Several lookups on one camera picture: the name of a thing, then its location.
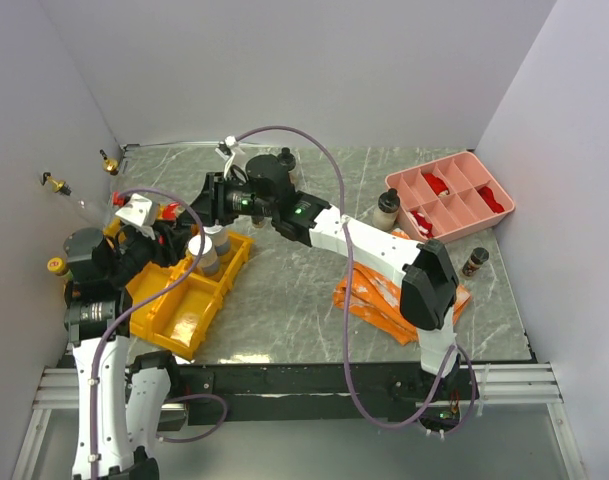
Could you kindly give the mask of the red-lid sauce jar back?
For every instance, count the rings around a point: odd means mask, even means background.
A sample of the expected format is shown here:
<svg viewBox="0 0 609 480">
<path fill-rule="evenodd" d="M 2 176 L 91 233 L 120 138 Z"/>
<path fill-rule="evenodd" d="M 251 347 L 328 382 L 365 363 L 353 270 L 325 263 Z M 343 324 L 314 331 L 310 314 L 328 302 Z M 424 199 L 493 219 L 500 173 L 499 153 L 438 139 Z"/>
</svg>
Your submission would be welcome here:
<svg viewBox="0 0 609 480">
<path fill-rule="evenodd" d="M 161 206 L 158 212 L 158 219 L 162 221 L 175 222 L 179 215 L 184 212 L 184 207 L 179 202 L 171 202 Z"/>
</svg>

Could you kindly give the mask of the white-lid jar edge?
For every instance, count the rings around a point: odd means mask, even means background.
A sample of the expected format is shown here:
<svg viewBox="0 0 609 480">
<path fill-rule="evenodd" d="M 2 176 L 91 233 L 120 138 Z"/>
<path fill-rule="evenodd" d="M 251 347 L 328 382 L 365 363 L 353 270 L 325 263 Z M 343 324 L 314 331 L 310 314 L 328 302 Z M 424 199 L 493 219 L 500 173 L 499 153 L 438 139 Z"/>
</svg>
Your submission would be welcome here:
<svg viewBox="0 0 609 480">
<path fill-rule="evenodd" d="M 215 278 L 220 273 L 221 263 L 210 237 L 192 237 L 187 245 L 187 253 L 192 260 L 198 259 L 193 268 L 195 273 L 210 278 Z"/>
</svg>

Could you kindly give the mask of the tall oil bottle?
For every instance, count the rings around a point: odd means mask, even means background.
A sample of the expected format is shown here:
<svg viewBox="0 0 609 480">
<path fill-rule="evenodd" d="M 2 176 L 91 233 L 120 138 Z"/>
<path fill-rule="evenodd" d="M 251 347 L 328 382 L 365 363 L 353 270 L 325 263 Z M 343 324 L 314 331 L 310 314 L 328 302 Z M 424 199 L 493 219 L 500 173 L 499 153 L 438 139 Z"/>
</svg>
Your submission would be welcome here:
<svg viewBox="0 0 609 480">
<path fill-rule="evenodd" d="M 40 183 L 89 225 L 104 229 L 110 222 L 110 209 L 106 205 L 81 196 L 67 182 L 55 179 L 50 172 L 41 174 Z"/>
<path fill-rule="evenodd" d="M 99 150 L 102 158 L 103 170 L 111 176 L 117 176 L 120 171 L 122 159 L 120 157 L 110 156 L 104 149 Z"/>
</svg>

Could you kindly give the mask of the black-lid jar white powder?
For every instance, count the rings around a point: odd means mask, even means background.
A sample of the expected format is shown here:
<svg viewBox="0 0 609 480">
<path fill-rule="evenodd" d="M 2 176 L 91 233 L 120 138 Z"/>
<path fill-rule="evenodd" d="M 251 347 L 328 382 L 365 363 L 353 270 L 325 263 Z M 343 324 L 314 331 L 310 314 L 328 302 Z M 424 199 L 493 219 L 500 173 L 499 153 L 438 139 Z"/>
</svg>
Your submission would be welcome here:
<svg viewBox="0 0 609 480">
<path fill-rule="evenodd" d="M 395 225 L 399 208 L 398 191 L 395 188 L 389 188 L 378 197 L 372 225 L 379 230 L 390 231 Z"/>
</svg>

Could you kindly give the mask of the blue-label clear jar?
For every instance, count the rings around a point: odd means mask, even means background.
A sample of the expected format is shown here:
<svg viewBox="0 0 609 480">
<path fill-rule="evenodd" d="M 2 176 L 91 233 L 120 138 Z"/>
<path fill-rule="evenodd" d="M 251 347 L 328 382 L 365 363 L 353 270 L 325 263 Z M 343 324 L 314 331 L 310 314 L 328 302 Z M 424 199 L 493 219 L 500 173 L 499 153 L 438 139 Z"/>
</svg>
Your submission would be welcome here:
<svg viewBox="0 0 609 480">
<path fill-rule="evenodd" d="M 221 225 L 204 228 L 205 233 L 211 239 L 215 251 L 221 263 L 228 263 L 233 255 L 228 230 Z"/>
</svg>

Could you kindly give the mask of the black-cap spice shaker back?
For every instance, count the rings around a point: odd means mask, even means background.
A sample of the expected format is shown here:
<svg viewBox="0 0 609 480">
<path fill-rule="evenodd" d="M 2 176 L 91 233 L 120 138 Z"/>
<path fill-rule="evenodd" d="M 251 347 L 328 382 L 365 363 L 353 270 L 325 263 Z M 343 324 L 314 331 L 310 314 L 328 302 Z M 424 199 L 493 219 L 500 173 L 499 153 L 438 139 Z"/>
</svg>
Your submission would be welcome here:
<svg viewBox="0 0 609 480">
<path fill-rule="evenodd" d="M 254 228 L 262 228 L 265 225 L 265 218 L 261 216 L 253 216 L 251 222 Z"/>
</svg>

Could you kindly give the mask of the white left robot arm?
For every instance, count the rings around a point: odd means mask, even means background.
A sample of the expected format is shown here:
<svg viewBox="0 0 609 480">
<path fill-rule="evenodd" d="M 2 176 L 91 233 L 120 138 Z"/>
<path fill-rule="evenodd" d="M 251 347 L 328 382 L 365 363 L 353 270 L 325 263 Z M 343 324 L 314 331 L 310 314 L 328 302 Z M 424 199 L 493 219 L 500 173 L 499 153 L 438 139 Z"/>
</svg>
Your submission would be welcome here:
<svg viewBox="0 0 609 480">
<path fill-rule="evenodd" d="M 177 399 L 184 378 L 170 351 L 127 363 L 134 303 L 128 283 L 149 263 L 176 265 L 192 232 L 157 221 L 147 236 L 130 225 L 115 236 L 87 227 L 63 244 L 71 279 L 64 324 L 78 378 L 75 479 L 157 479 L 156 428 L 163 402 Z"/>
</svg>

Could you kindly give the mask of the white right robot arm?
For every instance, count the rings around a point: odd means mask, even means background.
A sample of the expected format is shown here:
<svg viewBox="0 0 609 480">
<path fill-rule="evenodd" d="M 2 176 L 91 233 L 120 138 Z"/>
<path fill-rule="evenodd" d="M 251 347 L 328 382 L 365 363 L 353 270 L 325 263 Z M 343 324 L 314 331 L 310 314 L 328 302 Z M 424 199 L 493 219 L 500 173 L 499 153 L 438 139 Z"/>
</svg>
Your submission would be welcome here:
<svg viewBox="0 0 609 480">
<path fill-rule="evenodd" d="M 383 275 L 400 290 L 403 319 L 418 331 L 422 386 L 444 398 L 457 385 L 453 311 L 458 277 L 445 246 L 396 237 L 356 219 L 338 207 L 299 191 L 274 155 L 258 155 L 241 178 L 206 175 L 191 203 L 206 226 L 233 223 L 240 216 L 268 218 L 284 238 L 352 258 Z"/>
</svg>

